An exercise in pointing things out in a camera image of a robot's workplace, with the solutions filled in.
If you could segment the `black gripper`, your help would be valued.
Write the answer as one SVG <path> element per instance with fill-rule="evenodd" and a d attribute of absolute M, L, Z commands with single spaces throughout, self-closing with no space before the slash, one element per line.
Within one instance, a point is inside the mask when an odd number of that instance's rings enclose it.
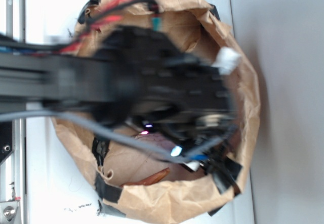
<path fill-rule="evenodd" d="M 130 74 L 131 125 L 177 143 L 201 143 L 236 130 L 233 97 L 219 69 L 181 52 L 164 33 L 119 26 L 94 56 Z"/>

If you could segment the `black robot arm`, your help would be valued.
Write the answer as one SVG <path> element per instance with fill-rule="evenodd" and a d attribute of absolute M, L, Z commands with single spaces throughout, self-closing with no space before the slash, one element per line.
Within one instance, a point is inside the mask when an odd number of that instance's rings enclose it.
<path fill-rule="evenodd" d="M 164 33 L 134 26 L 116 28 L 90 57 L 1 53 L 1 111 L 31 102 L 179 143 L 223 133 L 236 119 L 218 68 L 181 52 Z"/>

